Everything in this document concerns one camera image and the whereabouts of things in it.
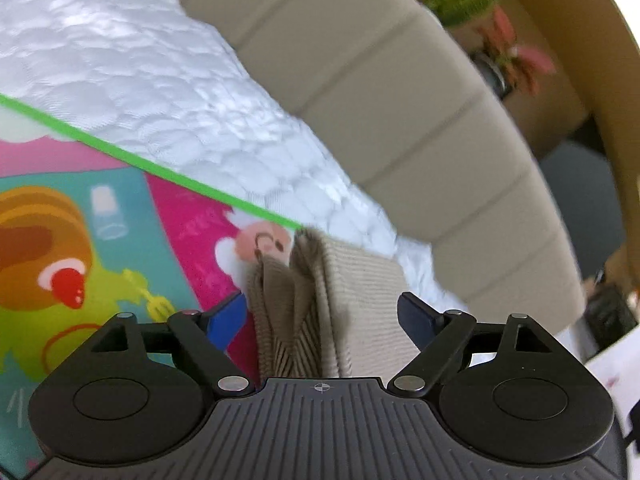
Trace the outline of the beige striped shirt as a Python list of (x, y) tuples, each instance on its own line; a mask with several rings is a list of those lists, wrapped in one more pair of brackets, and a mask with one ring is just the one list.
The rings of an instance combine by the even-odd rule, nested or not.
[(288, 262), (261, 256), (248, 274), (259, 378), (389, 382), (419, 353), (398, 320), (408, 288), (396, 261), (297, 231)]

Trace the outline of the colourful cartoon play mat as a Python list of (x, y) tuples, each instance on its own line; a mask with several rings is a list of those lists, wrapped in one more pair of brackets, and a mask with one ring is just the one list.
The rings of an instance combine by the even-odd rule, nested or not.
[(288, 220), (3, 99), (2, 477), (40, 465), (35, 388), (116, 314), (212, 311), (210, 340), (257, 378), (242, 292), (260, 257), (288, 258), (293, 234)]

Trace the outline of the red plant dark pot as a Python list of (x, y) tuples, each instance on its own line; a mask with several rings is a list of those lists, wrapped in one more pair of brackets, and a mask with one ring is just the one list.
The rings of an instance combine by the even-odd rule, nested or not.
[(546, 52), (518, 42), (515, 28), (501, 6), (494, 6), (490, 21), (475, 31), (483, 39), (483, 51), (497, 64), (513, 90), (536, 96), (539, 78), (556, 73)]

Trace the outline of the white quilted mattress cover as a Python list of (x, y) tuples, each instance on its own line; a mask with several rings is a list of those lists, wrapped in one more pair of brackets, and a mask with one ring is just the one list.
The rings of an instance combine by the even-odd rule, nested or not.
[(178, 0), (1, 0), (1, 93), (122, 150), (395, 259), (437, 310), (461, 301), (302, 120)]

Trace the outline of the beige padded headboard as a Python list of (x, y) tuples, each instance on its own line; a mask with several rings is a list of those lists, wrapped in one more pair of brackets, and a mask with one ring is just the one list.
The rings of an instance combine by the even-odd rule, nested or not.
[(585, 307), (564, 223), (526, 141), (416, 0), (179, 0), (303, 119), (439, 284), (478, 318), (551, 333)]

